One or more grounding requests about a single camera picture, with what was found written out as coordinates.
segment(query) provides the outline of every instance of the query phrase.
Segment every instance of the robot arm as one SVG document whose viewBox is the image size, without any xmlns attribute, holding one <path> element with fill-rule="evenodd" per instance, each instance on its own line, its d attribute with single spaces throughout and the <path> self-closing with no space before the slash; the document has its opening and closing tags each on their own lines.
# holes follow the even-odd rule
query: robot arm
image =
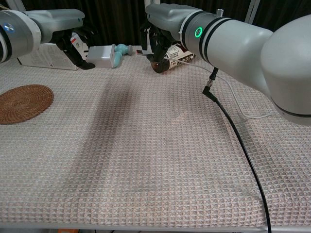
<svg viewBox="0 0 311 233">
<path fill-rule="evenodd" d="M 150 40 L 157 41 L 151 44 L 149 61 L 160 61 L 170 45 L 180 41 L 214 67 L 265 94 L 287 120 L 311 125 L 311 15 L 273 33 L 223 17 L 222 10 L 212 14 L 163 3 L 150 4 L 145 11 L 149 23 L 141 31 L 146 33 L 151 26 Z"/>
<path fill-rule="evenodd" d="M 16 58 L 38 49 L 42 43 L 55 43 L 67 57 L 81 69 L 95 65 L 84 61 L 71 44 L 73 31 L 92 46 L 91 36 L 96 33 L 83 25 L 84 13 L 76 9 L 26 11 L 0 11 L 0 62 Z"/>
</svg>

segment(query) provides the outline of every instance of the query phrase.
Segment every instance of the teal toy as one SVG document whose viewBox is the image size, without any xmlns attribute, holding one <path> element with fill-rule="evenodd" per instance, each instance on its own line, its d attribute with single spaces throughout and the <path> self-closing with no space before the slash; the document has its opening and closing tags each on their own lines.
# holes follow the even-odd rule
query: teal toy
<svg viewBox="0 0 311 233">
<path fill-rule="evenodd" d="M 124 45 L 124 44 L 119 44 L 114 47 L 115 51 L 115 59 L 113 63 L 113 68 L 116 68 L 121 61 L 121 58 L 123 55 L 128 54 L 132 55 L 133 54 L 133 47 L 131 45 Z"/>
</svg>

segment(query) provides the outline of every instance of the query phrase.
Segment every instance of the dark background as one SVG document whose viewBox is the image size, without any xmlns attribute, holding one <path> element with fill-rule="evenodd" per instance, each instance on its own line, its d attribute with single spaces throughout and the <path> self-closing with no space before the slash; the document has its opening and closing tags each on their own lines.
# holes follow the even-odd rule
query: dark background
<svg viewBox="0 0 311 233">
<path fill-rule="evenodd" d="M 244 21 L 251 0 L 161 0 L 194 6 L 205 11 L 225 10 L 224 16 Z M 0 3 L 6 6 L 5 0 Z M 76 8 L 99 30 L 99 44 L 140 44 L 144 0 L 23 0 L 26 10 Z M 284 24 L 311 14 L 311 0 L 261 0 L 253 24 L 277 30 Z"/>
</svg>

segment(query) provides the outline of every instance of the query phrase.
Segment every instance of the round rattan coaster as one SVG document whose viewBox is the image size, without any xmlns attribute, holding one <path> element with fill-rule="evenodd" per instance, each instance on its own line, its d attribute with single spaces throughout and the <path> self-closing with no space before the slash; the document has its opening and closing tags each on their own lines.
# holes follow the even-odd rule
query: round rattan coaster
<svg viewBox="0 0 311 233">
<path fill-rule="evenodd" d="M 29 120 L 46 110 L 54 94 L 43 85 L 26 85 L 0 95 L 0 124 L 14 124 Z"/>
</svg>

